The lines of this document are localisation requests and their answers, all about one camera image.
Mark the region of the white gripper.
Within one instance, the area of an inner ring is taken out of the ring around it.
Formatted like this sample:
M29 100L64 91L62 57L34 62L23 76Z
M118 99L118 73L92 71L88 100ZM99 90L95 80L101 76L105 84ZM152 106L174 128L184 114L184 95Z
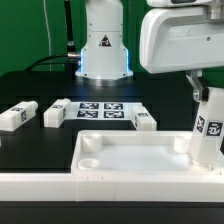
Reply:
M152 9L142 21L139 57L150 73L188 70L193 99L207 102L201 69L224 66L224 21L208 20L203 6Z

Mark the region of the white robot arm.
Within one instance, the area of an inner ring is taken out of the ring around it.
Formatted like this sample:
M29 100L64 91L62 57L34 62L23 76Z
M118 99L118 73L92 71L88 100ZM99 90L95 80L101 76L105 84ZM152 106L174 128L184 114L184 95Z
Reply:
M224 66L224 0L146 0L151 10L140 31L139 60L150 73L184 71L195 101L209 90L199 77L205 68ZM112 86L130 78L123 45L120 0L85 0L87 42L76 77L93 85Z

